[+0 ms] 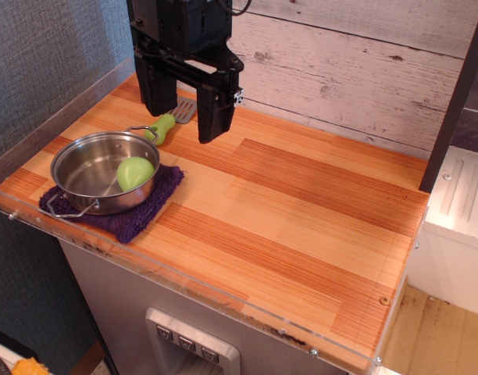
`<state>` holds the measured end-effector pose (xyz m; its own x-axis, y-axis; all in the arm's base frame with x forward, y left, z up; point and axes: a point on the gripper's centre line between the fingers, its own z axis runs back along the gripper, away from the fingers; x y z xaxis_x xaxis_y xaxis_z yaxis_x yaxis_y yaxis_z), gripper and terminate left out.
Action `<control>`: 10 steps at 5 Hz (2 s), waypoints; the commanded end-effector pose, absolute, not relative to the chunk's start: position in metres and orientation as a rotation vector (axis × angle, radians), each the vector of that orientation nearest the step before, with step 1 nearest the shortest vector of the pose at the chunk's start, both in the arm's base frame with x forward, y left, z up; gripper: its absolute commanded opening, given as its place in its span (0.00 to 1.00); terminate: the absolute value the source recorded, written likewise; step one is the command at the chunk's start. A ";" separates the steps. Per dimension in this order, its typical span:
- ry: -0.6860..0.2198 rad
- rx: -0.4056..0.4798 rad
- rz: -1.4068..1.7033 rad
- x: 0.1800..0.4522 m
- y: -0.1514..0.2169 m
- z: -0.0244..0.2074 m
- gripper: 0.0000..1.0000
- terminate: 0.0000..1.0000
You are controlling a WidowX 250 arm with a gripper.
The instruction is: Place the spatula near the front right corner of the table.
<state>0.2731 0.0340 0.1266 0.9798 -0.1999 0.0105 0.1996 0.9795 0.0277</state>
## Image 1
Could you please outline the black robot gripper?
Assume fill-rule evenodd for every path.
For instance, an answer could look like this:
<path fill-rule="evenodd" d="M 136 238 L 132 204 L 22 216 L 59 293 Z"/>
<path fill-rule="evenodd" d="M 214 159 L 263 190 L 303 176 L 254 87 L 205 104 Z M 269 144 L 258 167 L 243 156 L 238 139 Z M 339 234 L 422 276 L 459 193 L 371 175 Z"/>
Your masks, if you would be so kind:
<path fill-rule="evenodd" d="M 228 132 L 242 99 L 243 62 L 227 46 L 231 1 L 131 1 L 130 27 L 141 101 L 153 116 L 177 106 L 177 82 L 197 89 L 198 140 Z"/>

